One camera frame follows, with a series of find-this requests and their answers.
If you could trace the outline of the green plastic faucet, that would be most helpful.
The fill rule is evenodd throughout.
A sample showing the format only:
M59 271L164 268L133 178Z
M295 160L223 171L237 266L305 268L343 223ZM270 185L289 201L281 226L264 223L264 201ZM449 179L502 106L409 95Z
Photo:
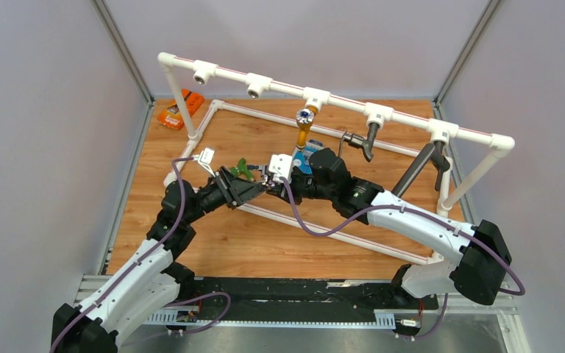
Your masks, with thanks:
M255 181L255 178L254 178L252 172L249 170L249 167L246 163L245 158L241 158L238 161L237 165L234 166L234 167L230 167L229 170L236 177L244 176L244 177L246 177L247 180L249 180L251 182Z

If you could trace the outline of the chrome metal faucet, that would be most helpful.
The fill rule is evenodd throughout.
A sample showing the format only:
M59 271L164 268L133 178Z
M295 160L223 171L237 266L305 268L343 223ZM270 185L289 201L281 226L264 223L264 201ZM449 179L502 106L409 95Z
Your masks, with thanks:
M263 184L266 190L271 190L275 186L267 165L253 165L252 170L260 175L259 183Z

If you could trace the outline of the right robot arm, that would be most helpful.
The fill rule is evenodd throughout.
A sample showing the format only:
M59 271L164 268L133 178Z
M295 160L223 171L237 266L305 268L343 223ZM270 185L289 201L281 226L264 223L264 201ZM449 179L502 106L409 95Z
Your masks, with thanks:
M329 148L309 158L306 174L287 154L274 154L266 168L271 177L269 193L288 202L302 228L306 225L297 209L303 199L331 202L344 217L326 237L347 224L388 229L416 241L442 256L426 265L404 265L392 280L391 300L410 307L419 298L434 293L459 293L472 302L492 305L502 282L512 275L512 256L499 227L487 220L478 225L456 221L404 201L380 185L351 175L345 162Z

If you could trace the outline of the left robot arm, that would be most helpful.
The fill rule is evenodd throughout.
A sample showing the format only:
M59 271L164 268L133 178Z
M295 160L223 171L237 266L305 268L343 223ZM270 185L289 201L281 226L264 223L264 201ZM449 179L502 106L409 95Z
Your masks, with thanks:
M262 179L250 181L221 167L198 190L182 178L171 182L157 220L127 263L78 305L55 312L50 352L117 352L163 306L191 302L194 274L176 261L196 234L191 224L264 193L271 178L264 165L257 170Z

